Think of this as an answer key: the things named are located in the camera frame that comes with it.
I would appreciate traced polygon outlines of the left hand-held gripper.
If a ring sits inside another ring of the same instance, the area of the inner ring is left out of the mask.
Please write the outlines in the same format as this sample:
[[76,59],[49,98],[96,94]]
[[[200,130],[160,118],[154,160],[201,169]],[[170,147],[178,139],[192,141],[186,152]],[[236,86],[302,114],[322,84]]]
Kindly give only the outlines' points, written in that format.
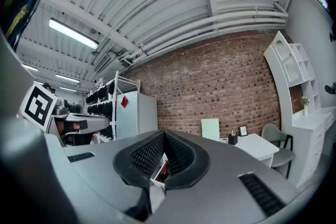
[[109,126],[104,116],[84,114],[81,105],[69,104],[37,82],[27,92],[20,113],[45,133],[56,136],[61,146],[88,145]]

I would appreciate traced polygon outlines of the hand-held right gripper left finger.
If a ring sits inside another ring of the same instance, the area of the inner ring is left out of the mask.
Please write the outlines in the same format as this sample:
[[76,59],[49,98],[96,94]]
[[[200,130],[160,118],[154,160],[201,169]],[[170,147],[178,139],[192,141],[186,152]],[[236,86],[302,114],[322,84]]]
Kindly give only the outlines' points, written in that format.
[[164,131],[151,131],[132,139],[136,138],[136,142],[117,152],[113,166],[127,185],[141,189],[137,204],[127,209],[125,214],[145,221],[152,214],[150,182],[164,154]]

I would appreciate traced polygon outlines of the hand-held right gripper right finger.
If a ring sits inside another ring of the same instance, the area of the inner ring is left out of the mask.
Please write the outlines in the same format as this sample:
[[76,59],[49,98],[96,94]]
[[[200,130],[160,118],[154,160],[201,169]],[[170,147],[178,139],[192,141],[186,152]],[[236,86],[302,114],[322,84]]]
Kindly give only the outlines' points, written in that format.
[[164,131],[164,154],[167,156],[170,176],[165,181],[166,190],[194,186],[207,173],[211,158],[209,153],[188,134]]

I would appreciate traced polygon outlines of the white table top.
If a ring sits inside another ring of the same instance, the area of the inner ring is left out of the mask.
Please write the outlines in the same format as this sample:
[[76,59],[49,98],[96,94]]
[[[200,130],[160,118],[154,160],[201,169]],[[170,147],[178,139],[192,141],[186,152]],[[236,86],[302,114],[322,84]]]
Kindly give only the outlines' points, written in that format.
[[238,136],[238,142],[235,146],[261,161],[269,168],[271,168],[275,153],[279,152],[278,147],[255,133],[243,137]]

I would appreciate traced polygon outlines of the pale green board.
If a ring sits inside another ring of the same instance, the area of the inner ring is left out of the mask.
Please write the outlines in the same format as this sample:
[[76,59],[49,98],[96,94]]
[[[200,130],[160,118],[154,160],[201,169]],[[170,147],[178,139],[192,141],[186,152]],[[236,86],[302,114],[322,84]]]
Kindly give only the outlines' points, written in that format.
[[214,141],[219,141],[219,120],[213,119],[201,119],[202,137]]

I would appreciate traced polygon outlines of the group of black devices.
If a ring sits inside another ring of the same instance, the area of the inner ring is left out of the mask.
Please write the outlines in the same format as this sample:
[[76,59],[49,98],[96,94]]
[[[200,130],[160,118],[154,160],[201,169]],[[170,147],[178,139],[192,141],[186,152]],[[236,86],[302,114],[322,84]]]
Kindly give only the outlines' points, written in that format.
[[96,91],[90,93],[86,98],[87,113],[89,115],[104,116],[109,120],[109,126],[100,131],[100,136],[103,140],[114,140],[112,122],[113,116],[113,93],[114,93],[114,80],[100,86]]

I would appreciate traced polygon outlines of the white metal shelf rack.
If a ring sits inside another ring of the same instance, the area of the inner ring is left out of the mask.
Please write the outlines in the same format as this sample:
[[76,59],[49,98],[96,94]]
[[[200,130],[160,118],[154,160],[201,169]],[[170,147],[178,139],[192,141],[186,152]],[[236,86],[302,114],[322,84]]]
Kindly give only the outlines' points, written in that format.
[[[115,140],[117,138],[117,100],[118,100],[118,96],[120,96],[122,94],[125,94],[125,93],[128,93],[128,92],[133,92],[133,91],[140,92],[141,81],[140,80],[131,80],[129,78],[123,77],[123,76],[120,75],[120,73],[118,71],[115,73],[115,76],[112,79],[114,80],[114,93],[113,93],[113,100],[112,100],[112,102],[113,102],[112,122],[114,124],[113,133],[114,133],[114,140]],[[97,83],[98,84],[97,88],[99,88],[100,86],[102,86],[106,83],[103,83],[102,79],[100,79],[99,82]],[[98,141],[99,142],[102,142],[102,141],[107,142],[107,141],[103,140],[103,137],[101,137],[100,135],[98,136]]]

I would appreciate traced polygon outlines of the ceiling air vent unit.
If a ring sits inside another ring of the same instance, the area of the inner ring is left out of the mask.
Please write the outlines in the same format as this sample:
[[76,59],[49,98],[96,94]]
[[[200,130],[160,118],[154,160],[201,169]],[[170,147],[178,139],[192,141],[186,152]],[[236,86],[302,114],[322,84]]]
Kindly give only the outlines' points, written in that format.
[[99,70],[110,60],[110,57],[107,53],[103,55],[103,57],[97,62],[94,67],[94,72],[98,73]]

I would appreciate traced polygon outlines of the gray chair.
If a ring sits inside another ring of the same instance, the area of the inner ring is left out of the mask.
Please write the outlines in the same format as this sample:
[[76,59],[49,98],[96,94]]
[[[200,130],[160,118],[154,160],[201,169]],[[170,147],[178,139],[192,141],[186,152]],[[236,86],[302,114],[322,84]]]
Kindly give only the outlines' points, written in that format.
[[291,163],[295,158],[293,152],[293,136],[282,132],[273,123],[267,123],[261,131],[261,137],[279,149],[274,153],[271,168],[287,165],[286,179],[289,177]]

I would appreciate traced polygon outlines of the white chest of drawers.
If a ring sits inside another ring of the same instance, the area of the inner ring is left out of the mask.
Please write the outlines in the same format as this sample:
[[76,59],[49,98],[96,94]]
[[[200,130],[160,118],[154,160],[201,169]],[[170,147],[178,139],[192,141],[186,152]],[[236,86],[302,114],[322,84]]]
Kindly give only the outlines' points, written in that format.
[[288,181],[300,187],[316,171],[326,131],[336,121],[336,106],[321,108],[308,115],[297,113],[291,124],[283,124],[281,129],[293,137],[292,149],[295,158],[292,160]]

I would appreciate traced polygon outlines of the white vase with flowers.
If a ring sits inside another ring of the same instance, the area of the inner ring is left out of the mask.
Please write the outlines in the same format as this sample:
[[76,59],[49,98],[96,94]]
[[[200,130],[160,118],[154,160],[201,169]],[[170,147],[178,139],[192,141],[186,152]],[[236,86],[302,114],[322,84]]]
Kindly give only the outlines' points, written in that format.
[[301,97],[301,104],[303,106],[303,114],[305,116],[309,114],[309,103],[310,103],[310,99],[307,96]]

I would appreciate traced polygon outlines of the white bookcase cabinet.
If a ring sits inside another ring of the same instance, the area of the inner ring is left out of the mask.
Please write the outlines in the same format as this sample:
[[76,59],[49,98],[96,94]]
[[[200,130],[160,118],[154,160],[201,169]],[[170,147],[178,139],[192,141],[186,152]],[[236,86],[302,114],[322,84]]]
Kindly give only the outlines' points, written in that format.
[[300,86],[303,96],[310,99],[309,114],[321,108],[321,100],[315,72],[308,55],[301,44],[290,44],[281,32],[277,32],[273,41],[264,52],[271,70],[280,102],[281,126],[291,124],[294,113],[290,89]]

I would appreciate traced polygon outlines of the white ceiling pipe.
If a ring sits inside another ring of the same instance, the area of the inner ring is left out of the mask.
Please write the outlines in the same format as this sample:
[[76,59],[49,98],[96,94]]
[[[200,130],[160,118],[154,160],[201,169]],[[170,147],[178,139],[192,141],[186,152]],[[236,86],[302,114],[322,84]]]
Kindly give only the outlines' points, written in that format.
[[176,37],[172,37],[168,40],[161,42],[160,44],[152,47],[148,51],[144,51],[142,47],[132,53],[127,55],[124,59],[132,59],[132,63],[146,59],[147,57],[155,56],[157,53],[162,53],[170,49],[180,47],[183,44],[189,43],[191,41],[199,41],[203,38],[214,37],[216,35],[224,35],[227,33],[232,33],[234,31],[246,31],[249,28],[255,26],[260,26],[262,24],[276,24],[285,25],[288,17],[278,17],[278,16],[266,16],[266,15],[254,15],[247,17],[238,17],[232,19],[225,19],[220,21],[214,21],[212,23],[205,24],[203,26],[198,26],[196,28],[187,30]]
[[208,23],[212,23],[214,21],[220,21],[225,19],[232,19],[232,18],[238,18],[238,17],[247,17],[247,16],[254,16],[254,15],[266,15],[266,16],[278,16],[278,17],[288,17],[288,14],[286,12],[274,12],[274,11],[263,11],[263,10],[245,10],[240,12],[231,12],[231,13],[224,13],[221,15],[209,17],[206,19],[202,19],[193,23],[190,23],[188,25],[185,25],[179,29],[173,30],[172,32],[165,34],[161,36],[160,38],[150,42],[149,44],[146,44],[142,47],[144,51],[148,51],[152,47],[160,44],[161,42],[168,40],[172,37],[176,37],[177,35],[186,32],[187,30],[196,28],[198,26],[203,26]]

